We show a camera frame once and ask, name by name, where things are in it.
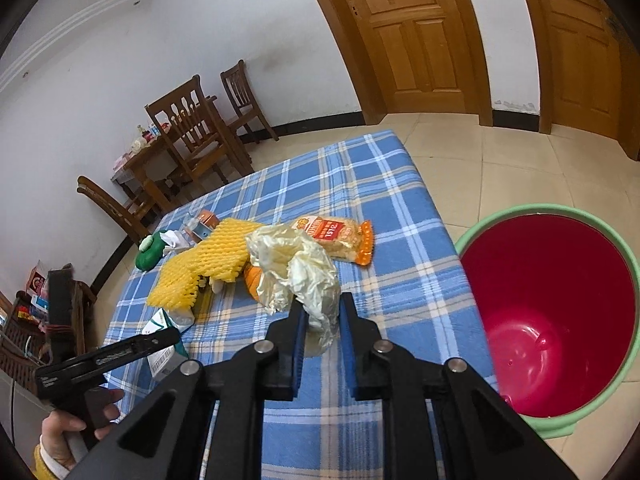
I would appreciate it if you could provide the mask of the person's left hand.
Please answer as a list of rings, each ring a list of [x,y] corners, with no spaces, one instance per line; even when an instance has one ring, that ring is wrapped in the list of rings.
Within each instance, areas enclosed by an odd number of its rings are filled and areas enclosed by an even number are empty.
[[[116,426],[115,420],[120,415],[116,403],[122,400],[124,392],[122,389],[111,389],[110,397],[112,403],[106,404],[103,408],[103,415],[110,423],[94,432],[98,440],[104,439]],[[76,460],[66,437],[69,434],[79,434],[85,429],[86,424],[81,419],[63,411],[54,410],[43,419],[40,440],[42,440],[42,446],[57,462],[71,470],[76,465]]]

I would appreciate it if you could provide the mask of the yellow sleeve forearm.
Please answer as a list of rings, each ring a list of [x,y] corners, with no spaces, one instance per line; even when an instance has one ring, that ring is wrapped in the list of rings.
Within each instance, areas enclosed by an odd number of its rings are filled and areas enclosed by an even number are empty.
[[[42,440],[34,448],[35,469],[32,471],[38,480],[64,480],[70,470],[57,462],[42,446]]]

